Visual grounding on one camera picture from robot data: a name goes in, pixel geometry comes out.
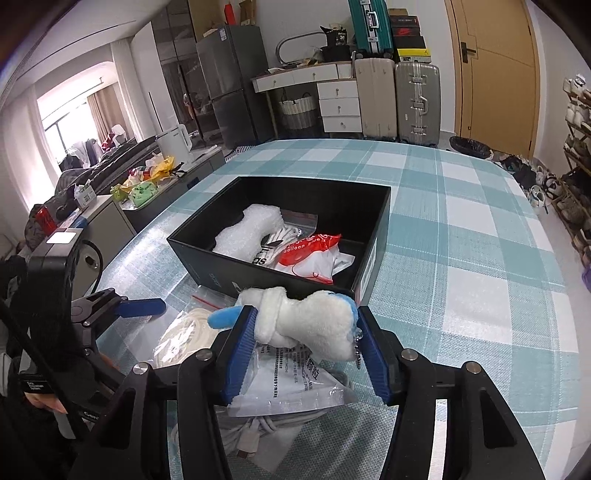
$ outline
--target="checkered tablecloth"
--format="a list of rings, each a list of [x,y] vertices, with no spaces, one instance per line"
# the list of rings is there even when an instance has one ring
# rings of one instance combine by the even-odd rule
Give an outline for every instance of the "checkered tablecloth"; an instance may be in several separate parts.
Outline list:
[[[244,175],[391,186],[387,251],[369,302],[378,323],[433,362],[482,364],[546,477],[561,476],[579,401],[573,316],[548,238],[507,172],[458,153],[387,142],[267,143],[237,155],[179,198],[117,256],[100,286],[130,298],[161,297],[172,312],[182,310],[195,285],[166,237]],[[114,327],[102,348],[129,371],[147,359],[129,346],[146,340],[129,324]],[[232,459],[235,478],[379,476],[395,409],[374,396],[365,369],[337,367],[353,380],[360,402],[305,426],[273,475]],[[445,417],[440,405],[433,472],[443,465]]]

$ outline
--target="white cabinet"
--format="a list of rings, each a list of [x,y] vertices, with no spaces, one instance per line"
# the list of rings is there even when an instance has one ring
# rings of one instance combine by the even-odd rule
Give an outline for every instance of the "white cabinet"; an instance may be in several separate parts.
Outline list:
[[[357,81],[338,80],[317,84],[325,132],[361,132]]]

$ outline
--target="refrigerator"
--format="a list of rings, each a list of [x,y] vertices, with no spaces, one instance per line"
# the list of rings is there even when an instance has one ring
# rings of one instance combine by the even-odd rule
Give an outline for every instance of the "refrigerator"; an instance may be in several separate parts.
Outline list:
[[[251,81],[269,66],[259,27],[225,25],[199,40],[197,53],[226,148],[270,140],[267,100]]]

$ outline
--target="bubble wrap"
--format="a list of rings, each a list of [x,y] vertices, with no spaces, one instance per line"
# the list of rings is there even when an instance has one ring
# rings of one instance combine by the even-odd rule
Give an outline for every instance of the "bubble wrap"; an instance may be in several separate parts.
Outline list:
[[[251,263],[261,249],[263,237],[283,227],[279,207],[250,205],[244,210],[244,218],[240,222],[225,228],[217,235],[213,251]]]

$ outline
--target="shoe box stack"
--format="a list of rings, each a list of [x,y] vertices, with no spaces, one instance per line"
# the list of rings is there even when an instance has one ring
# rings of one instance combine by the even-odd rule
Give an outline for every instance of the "shoe box stack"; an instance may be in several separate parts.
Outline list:
[[[431,63],[431,52],[421,35],[418,17],[409,15],[405,8],[388,8],[388,15],[400,60]]]

